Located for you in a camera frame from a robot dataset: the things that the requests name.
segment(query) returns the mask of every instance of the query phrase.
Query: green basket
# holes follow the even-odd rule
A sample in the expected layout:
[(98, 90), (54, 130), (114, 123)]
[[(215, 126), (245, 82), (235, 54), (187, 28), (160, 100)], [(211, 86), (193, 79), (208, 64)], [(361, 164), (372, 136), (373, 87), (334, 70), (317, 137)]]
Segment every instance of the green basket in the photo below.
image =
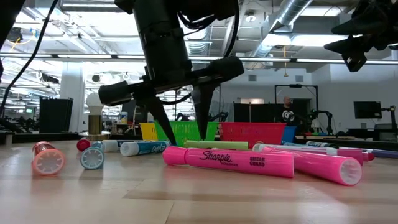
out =
[[(196, 121), (170, 121), (175, 140), (178, 146), (183, 146), (186, 140), (200, 141), (199, 129)], [(218, 122), (207, 123), (206, 141), (214, 141), (216, 137)], [(155, 121), (157, 139), (159, 141), (169, 140), (159, 123)]]

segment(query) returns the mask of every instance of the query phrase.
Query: wooden table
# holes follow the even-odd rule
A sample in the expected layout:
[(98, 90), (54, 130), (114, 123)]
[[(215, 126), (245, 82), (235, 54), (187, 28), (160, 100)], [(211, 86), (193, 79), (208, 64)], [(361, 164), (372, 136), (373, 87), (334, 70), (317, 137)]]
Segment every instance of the wooden table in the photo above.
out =
[(67, 164), (56, 177), (31, 173), (32, 144), (0, 147), (0, 223), (37, 224), (396, 224), (398, 160), (376, 159), (344, 187), (296, 173), (293, 179), (188, 166), (161, 155), (107, 153), (84, 170), (76, 141), (54, 142)]

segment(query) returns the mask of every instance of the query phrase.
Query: marker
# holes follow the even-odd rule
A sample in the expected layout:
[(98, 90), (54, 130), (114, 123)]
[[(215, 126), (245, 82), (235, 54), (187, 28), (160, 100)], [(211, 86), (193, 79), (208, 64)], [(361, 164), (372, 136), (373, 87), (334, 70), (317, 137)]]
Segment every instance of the marker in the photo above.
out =
[(294, 176), (292, 153), (185, 149), (169, 146), (163, 152), (167, 165), (191, 165), (278, 177)]
[(167, 141), (154, 142), (124, 142), (120, 147), (122, 156), (138, 156), (163, 152), (170, 143)]
[(84, 150), (88, 149), (90, 147), (91, 143), (90, 140), (88, 140), (88, 138), (83, 137), (81, 140), (79, 140), (76, 143), (76, 148), (80, 151), (83, 152)]
[(351, 150), (344, 150), (344, 149), (335, 149), (330, 147), (315, 147), (315, 146), (308, 146), (308, 147), (299, 147), (299, 146), (280, 146), (280, 145), (267, 145), (267, 144), (255, 144), (253, 147), (253, 151), (261, 152), (263, 147), (274, 147), (280, 150), (288, 150), (288, 151), (301, 151), (301, 152), (310, 152), (315, 154), (326, 154), (330, 156), (345, 156), (345, 157), (352, 157), (362, 165), (363, 164), (363, 156), (362, 150), (360, 149), (351, 149)]
[(363, 152), (367, 152), (369, 154), (374, 155), (374, 157), (380, 158), (390, 158), (390, 159), (398, 159), (398, 152), (397, 151), (388, 151), (382, 149), (361, 149)]
[(338, 149), (338, 146), (336, 144), (333, 144), (333, 143), (307, 141), (307, 143), (305, 143), (305, 144), (308, 145), (308, 146), (332, 147), (332, 148)]
[[(284, 144), (285, 146), (300, 146), (300, 147), (305, 147), (307, 145), (303, 145), (303, 144), (295, 144), (295, 143), (289, 143), (286, 142)], [(339, 147), (338, 149), (358, 149), (358, 148), (351, 148), (351, 147)], [(368, 152), (362, 152), (362, 157), (363, 157), (363, 161), (372, 161), (374, 159), (374, 155)]]
[(88, 170), (102, 169), (105, 161), (104, 144), (94, 142), (80, 156), (80, 164)]
[(248, 142), (230, 142), (230, 141), (191, 141), (187, 140), (184, 143), (186, 148), (201, 148), (201, 149), (234, 149), (234, 150), (249, 150)]
[[(286, 152), (264, 147), (263, 152)], [(356, 185), (362, 178), (361, 164), (354, 158), (329, 156), (301, 151), (294, 155), (294, 168), (300, 172), (321, 177), (345, 186)]]
[(104, 152), (117, 152), (120, 151), (120, 147), (125, 142), (151, 142), (143, 140), (103, 140)]
[(33, 171), (40, 175), (58, 174), (65, 165), (65, 155), (48, 142), (36, 143), (32, 152)]

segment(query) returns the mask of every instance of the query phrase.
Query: yellow basket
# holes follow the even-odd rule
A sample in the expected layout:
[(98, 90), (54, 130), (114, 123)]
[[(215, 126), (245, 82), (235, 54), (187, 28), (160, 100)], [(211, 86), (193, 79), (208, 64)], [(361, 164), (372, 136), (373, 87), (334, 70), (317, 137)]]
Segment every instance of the yellow basket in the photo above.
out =
[(157, 140), (155, 123), (140, 123), (142, 140)]

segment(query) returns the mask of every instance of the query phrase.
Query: black shirt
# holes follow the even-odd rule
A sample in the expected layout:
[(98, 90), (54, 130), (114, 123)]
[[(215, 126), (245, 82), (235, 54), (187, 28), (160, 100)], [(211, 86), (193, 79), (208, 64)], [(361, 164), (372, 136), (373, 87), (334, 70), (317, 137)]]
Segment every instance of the black shirt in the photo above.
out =
[(277, 112), (277, 121), (287, 123), (288, 125), (298, 125), (299, 119), (294, 116), (294, 108), (281, 106)]

